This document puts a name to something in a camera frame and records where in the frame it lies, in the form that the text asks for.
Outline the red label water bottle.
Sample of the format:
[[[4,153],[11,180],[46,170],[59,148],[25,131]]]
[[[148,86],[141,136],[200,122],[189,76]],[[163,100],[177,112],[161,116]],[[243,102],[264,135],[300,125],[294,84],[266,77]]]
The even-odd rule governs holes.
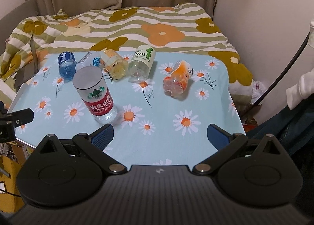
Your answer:
[[[106,124],[115,120],[118,112],[99,67],[87,66],[79,69],[72,83],[96,121]]]

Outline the open grey laptop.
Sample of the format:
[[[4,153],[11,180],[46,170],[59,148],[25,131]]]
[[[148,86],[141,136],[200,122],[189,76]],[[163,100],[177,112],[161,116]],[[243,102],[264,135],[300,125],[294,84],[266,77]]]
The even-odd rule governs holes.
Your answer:
[[[35,76],[38,73],[38,58],[37,53],[35,49],[35,42],[34,37],[31,35],[30,39],[30,48],[31,48],[31,54],[32,54],[32,61],[27,63],[23,68],[19,69],[16,73],[16,76],[14,77],[15,83],[14,83],[14,89],[16,91],[19,90],[21,85],[25,82],[27,82],[29,79],[31,79],[33,76]]]

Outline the orange label yellow bottle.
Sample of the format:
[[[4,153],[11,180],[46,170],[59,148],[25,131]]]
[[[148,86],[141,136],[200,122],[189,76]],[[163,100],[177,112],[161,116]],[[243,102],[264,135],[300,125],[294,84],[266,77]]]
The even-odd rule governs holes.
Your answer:
[[[128,75],[128,62],[113,49],[102,53],[101,64],[113,80],[120,80]]]

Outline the striped floral bed quilt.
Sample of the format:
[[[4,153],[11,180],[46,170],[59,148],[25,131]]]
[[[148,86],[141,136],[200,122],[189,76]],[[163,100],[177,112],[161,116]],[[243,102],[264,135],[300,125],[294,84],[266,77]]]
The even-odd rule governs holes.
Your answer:
[[[32,61],[30,40],[35,42],[40,65],[49,54],[134,51],[143,44],[158,52],[209,55],[208,69],[225,64],[234,102],[245,105],[252,99],[252,73],[219,27],[195,3],[90,10],[77,16],[63,11],[53,16],[23,16],[5,35],[1,48],[1,101],[6,105],[16,96],[15,73]]]

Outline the white label clear bottle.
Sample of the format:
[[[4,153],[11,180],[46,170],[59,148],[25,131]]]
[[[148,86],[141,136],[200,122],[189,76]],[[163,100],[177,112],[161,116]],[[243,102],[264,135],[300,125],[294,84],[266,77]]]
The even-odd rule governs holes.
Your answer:
[[[76,64],[76,71],[84,67],[100,67],[101,66],[101,57],[98,53],[95,52],[87,52]]]

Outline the daisy print blue tablecloth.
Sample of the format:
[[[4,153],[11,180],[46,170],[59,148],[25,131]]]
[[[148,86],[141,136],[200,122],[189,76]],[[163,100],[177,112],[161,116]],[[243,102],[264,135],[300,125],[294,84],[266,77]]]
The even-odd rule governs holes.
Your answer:
[[[194,73],[184,93],[172,98],[163,90],[163,79],[180,60]],[[113,81],[108,75],[105,81],[118,114],[113,139],[104,151],[125,166],[194,166],[216,152],[207,133],[210,124],[231,134],[244,132],[228,91],[227,69],[211,56],[158,52],[145,82]],[[32,147],[47,134],[71,138],[100,127],[73,84],[62,82],[55,55],[16,97],[13,109],[27,108],[34,119],[17,128],[16,137]]]

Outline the blue plastic bottle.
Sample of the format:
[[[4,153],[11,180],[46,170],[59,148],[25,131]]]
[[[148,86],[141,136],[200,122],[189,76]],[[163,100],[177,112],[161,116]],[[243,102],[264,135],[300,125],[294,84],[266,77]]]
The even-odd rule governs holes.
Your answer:
[[[58,56],[59,74],[65,81],[73,79],[76,73],[76,60],[71,52],[62,52]]]

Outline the white garment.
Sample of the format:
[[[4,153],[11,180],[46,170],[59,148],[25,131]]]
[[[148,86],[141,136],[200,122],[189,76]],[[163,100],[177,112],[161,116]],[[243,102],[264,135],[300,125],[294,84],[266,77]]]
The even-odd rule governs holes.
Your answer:
[[[297,107],[303,100],[313,94],[314,90],[314,68],[303,74],[298,82],[286,89],[286,102],[290,110]]]

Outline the green label pale bottle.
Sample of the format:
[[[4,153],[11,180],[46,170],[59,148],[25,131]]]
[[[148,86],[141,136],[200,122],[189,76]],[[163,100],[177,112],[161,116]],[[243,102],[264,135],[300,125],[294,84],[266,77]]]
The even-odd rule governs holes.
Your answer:
[[[128,65],[130,82],[138,83],[148,79],[155,55],[155,49],[149,45],[141,45],[136,49]]]

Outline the orange drink bottle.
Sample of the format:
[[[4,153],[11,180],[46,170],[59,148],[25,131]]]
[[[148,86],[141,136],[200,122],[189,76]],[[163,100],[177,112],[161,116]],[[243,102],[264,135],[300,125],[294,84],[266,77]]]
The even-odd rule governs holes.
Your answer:
[[[184,60],[178,61],[170,71],[169,75],[164,77],[164,92],[171,97],[179,97],[186,90],[188,82],[193,74],[194,70],[188,62]]]

